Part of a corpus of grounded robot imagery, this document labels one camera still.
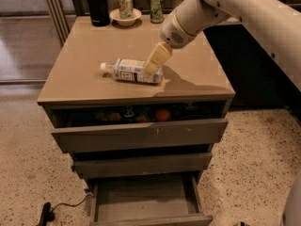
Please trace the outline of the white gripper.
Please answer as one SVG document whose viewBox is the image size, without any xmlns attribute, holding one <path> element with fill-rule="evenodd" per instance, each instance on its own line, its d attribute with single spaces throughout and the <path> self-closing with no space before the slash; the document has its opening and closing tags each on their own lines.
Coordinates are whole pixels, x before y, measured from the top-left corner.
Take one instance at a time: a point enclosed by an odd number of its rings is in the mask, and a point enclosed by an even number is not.
<svg viewBox="0 0 301 226">
<path fill-rule="evenodd" d="M 189 30 L 189 23 L 182 19 L 177 10 L 173 10 L 164 20 L 160 29 L 159 42 L 146 61 L 143 71 L 155 73 L 172 56 L 173 49 L 182 49 L 195 39 L 196 35 Z"/>
</svg>

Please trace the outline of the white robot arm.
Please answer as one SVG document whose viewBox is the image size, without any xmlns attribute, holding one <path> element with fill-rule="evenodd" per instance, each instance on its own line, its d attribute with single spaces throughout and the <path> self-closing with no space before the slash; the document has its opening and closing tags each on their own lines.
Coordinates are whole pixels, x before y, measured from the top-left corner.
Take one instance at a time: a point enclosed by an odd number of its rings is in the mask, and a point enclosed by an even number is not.
<svg viewBox="0 0 301 226">
<path fill-rule="evenodd" d="M 199 32 L 242 82 L 255 111 L 230 114 L 199 188 L 211 226 L 301 226 L 301 13 L 278 0 L 184 0 L 162 40 L 181 49 Z"/>
</svg>

